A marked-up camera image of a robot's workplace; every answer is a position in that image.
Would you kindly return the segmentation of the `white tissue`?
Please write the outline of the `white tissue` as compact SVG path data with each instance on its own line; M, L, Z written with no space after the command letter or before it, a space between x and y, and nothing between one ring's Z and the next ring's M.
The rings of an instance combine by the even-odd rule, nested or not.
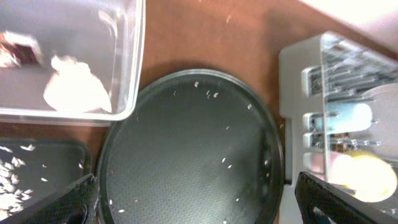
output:
M54 72L47 83L43 98L57 111L86 113L102 109L112 112L111 100L101 80L87 63L75 57L53 56Z

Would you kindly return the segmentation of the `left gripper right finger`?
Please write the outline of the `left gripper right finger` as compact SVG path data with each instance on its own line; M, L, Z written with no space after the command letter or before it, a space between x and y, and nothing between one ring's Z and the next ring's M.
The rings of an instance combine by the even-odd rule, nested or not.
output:
M299 173L295 197L304 223L397 223L397 218L373 208L308 172Z

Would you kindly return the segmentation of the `brown snack wrapper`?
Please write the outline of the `brown snack wrapper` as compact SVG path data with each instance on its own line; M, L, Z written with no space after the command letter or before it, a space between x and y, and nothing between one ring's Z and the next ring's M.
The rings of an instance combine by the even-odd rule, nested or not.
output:
M34 64L44 66L44 55L34 37L6 30L1 33L1 68Z

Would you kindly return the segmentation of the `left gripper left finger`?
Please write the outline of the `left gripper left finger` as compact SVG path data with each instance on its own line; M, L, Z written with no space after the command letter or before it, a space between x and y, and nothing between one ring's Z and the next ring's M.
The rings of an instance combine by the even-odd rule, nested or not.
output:
M88 174L2 220L1 224L95 223L99 199L98 179L93 174Z

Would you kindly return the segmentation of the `pink cup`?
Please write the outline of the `pink cup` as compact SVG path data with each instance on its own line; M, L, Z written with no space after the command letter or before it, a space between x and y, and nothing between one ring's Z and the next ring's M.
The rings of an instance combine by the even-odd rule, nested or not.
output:
M328 165L325 165L325 155L324 153L319 152L306 152L303 155L303 165L306 169L311 172L322 174L324 173L326 167L328 167L329 174L332 174L334 163L336 158L339 158L339 154L337 152L329 153L329 162Z

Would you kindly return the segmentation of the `black rectangular tray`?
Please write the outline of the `black rectangular tray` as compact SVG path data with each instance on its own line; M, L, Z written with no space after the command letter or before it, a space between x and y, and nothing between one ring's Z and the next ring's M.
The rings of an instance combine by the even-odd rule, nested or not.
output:
M1 220L34 205L91 172L80 141L1 139Z

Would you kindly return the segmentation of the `blue cup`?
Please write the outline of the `blue cup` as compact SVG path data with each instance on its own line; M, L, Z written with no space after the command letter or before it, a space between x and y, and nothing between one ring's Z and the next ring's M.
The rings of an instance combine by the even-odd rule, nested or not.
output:
M373 112L366 103L327 103L326 133L341 134L364 131L371 126Z

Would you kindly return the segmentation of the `yellow bowl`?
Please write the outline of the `yellow bowl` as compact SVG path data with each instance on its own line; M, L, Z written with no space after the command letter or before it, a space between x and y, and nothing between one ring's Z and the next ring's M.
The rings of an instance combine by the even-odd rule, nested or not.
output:
M381 202L397 189L397 174L390 164L370 152L330 154L328 182L353 190L363 202Z

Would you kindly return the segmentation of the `clear plastic bin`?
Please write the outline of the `clear plastic bin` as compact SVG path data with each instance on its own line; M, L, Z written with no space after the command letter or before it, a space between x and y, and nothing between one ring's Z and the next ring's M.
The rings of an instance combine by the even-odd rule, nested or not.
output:
M1 121L109 126L127 118L137 101L145 28L145 0L2 1L1 33L34 37L44 66L1 68ZM108 92L112 112L74 113L49 106L43 93L54 72L55 55L87 63Z

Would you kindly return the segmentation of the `round black tray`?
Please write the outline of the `round black tray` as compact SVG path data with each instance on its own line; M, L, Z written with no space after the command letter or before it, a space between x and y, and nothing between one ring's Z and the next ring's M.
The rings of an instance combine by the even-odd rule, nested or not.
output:
M182 70L144 88L98 163L100 223L272 223L284 155L269 108L241 80Z

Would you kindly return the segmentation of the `white plate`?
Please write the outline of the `white plate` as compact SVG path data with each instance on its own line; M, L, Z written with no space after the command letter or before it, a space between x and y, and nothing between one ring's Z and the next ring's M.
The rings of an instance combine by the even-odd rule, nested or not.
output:
M379 141L373 152L379 157L397 160L397 83L377 86L363 93L371 98L368 103L373 112L374 123L360 136L367 140Z

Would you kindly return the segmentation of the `food scraps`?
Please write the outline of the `food scraps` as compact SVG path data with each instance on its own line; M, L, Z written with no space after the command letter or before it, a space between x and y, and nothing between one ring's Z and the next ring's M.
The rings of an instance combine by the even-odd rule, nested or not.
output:
M52 193L48 154L43 144L1 144L1 220Z

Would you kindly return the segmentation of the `grey dishwasher rack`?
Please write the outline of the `grey dishwasher rack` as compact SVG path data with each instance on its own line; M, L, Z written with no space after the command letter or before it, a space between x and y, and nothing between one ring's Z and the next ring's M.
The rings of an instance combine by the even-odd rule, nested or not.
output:
M329 183L328 167L322 174L304 167L303 155L306 152L324 153L326 166L331 152L370 152L390 164L397 174L397 160L384 159L375 154L373 147L378 146L379 141L362 138L360 134L363 131L326 133L326 117L334 116L325 111L327 103L368 104L372 99L363 96L365 91L390 83L397 83L395 60L334 32L323 33L281 50L279 113L285 119L287 181L280 204L281 223L302 222L295 198L300 172L308 172ZM353 190L331 185L353 197ZM397 218L397 189L386 200L364 203Z

